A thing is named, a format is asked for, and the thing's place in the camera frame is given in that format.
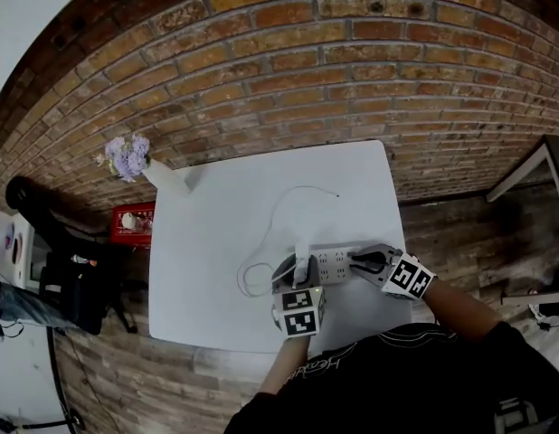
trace white cable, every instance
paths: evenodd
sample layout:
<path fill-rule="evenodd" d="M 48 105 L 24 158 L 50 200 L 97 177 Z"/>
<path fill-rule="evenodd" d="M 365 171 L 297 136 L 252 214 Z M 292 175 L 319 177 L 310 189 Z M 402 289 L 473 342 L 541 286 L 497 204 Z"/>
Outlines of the white cable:
<path fill-rule="evenodd" d="M 332 194 L 336 198 L 340 197 L 340 195 L 338 193 L 330 192 L 329 190 L 325 190 L 324 188 L 320 188 L 319 186 L 314 186 L 314 185 L 311 185 L 311 184 L 302 184 L 302 185 L 298 185 L 298 186 L 293 186 L 293 187 L 285 190 L 282 194 L 279 195 L 277 201 L 273 205 L 273 209 L 271 210 L 271 216 L 270 216 L 270 221 L 268 223 L 268 228 L 266 229 L 265 233 L 263 234 L 263 238 L 261 239 L 260 244 L 258 244 L 257 248 L 255 248 L 255 250 L 253 250 L 253 252 L 248 257 L 245 258 L 245 260 L 242 262 L 242 264 L 237 269 L 237 272 L 235 274 L 235 281 L 237 282 L 237 288 L 246 297 L 261 297 L 261 296 L 265 296 L 266 294 L 268 294 L 271 291 L 271 286 L 270 286 L 270 288 L 267 289 L 265 292 L 252 293 L 250 291 L 250 287 L 261 286 L 261 284 L 254 284 L 254 283 L 250 284 L 245 279 L 245 276 L 246 276 L 247 272 L 250 271 L 250 269 L 253 269 L 254 267 L 265 266 L 265 267 L 269 267 L 271 269 L 271 271 L 273 271 L 274 268 L 269 263 L 258 262 L 258 263 L 255 263 L 255 264 L 251 264 L 250 266 L 248 266 L 245 269 L 243 269 L 243 268 L 250 261 L 250 259 L 252 259 L 256 254 L 258 254 L 260 252 L 260 250 L 263 247 L 265 241 L 268 239 L 268 235 L 270 234 L 271 229 L 273 228 L 273 217 L 276 214 L 276 211 L 278 210 L 278 207 L 280 207 L 281 202 L 291 192 L 293 192 L 294 190 L 298 190 L 298 189 L 317 190 L 317 191 L 320 191 L 322 193 Z M 281 275 L 278 275 L 277 277 L 272 278 L 270 283 L 273 283 L 273 282 L 277 281 L 278 279 L 284 277 L 285 275 L 290 273 L 295 268 L 296 268 L 295 265 L 293 267 L 290 267 L 287 271 L 284 271 Z"/>

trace metal frame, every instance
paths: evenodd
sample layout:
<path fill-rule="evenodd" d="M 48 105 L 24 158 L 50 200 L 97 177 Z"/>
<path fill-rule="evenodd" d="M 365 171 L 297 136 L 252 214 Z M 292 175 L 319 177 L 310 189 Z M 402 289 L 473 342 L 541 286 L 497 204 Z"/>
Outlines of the metal frame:
<path fill-rule="evenodd" d="M 547 144 L 547 136 L 544 136 L 535 150 L 488 192 L 486 196 L 487 203 L 494 202 L 499 196 L 510 190 L 515 184 L 518 184 L 545 160 L 549 164 L 554 179 L 554 185 L 559 194 L 559 169 L 557 169 L 554 156 Z M 554 293 L 503 296 L 501 298 L 502 305 L 526 306 L 529 304 L 551 304 L 554 302 L 559 302 L 559 291 Z"/>

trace sleeve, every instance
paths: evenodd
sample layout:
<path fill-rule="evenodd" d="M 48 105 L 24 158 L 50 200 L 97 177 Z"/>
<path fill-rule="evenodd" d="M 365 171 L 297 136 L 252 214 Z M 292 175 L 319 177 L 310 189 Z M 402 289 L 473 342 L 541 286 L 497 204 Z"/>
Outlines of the sleeve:
<path fill-rule="evenodd" d="M 480 344 L 495 402 L 527 401 L 537 418 L 559 414 L 559 372 L 511 325 L 495 326 Z"/>
<path fill-rule="evenodd" d="M 276 432 L 282 410 L 277 395 L 258 392 L 255 397 L 233 415 L 224 434 L 261 434 Z"/>

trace person's left arm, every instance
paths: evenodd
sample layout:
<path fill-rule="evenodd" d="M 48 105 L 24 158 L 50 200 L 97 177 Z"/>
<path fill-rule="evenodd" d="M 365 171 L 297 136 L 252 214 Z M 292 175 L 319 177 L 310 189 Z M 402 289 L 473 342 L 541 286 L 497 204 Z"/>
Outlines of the person's left arm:
<path fill-rule="evenodd" d="M 268 372 L 260 391 L 236 413 L 225 429 L 225 434 L 273 432 L 273 421 L 280 420 L 284 410 L 280 407 L 277 393 L 308 359 L 309 336 L 292 337 L 284 341 L 276 360 Z"/>

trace electrical outlet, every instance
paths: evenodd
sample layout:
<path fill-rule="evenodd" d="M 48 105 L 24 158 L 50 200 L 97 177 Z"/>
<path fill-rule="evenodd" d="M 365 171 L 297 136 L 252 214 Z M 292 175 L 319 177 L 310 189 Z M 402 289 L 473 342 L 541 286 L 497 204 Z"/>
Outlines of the electrical outlet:
<path fill-rule="evenodd" d="M 316 256 L 321 285 L 346 283 L 354 276 L 350 270 L 350 257 L 360 249 L 359 246 L 321 249 L 310 247 L 310 254 Z"/>

